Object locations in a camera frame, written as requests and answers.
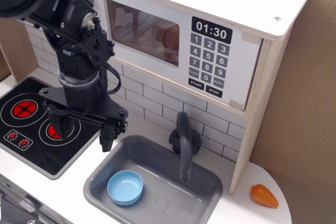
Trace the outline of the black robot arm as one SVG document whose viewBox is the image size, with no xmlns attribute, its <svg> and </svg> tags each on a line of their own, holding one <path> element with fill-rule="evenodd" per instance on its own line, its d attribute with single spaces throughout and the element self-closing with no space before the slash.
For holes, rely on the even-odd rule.
<svg viewBox="0 0 336 224">
<path fill-rule="evenodd" d="M 58 59 L 59 88 L 39 94 L 56 133 L 67 139 L 74 121 L 100 127 L 104 152 L 127 129 L 128 112 L 111 100 L 107 74 L 118 76 L 108 60 L 114 43 L 107 38 L 89 0 L 1 0 L 1 17 L 41 28 Z"/>
</svg>

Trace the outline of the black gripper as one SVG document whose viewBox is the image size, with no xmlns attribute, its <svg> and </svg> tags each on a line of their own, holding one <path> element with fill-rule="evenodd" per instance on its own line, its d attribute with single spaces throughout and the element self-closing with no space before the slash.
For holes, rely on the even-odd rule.
<svg viewBox="0 0 336 224">
<path fill-rule="evenodd" d="M 39 95 L 51 125 L 58 136 L 67 140 L 74 120 L 83 120 L 100 127 L 100 145 L 103 152 L 112 149 L 118 134 L 125 133 L 128 112 L 109 95 L 106 73 L 92 73 L 85 80 L 59 74 L 62 87 L 42 88 Z"/>
</svg>

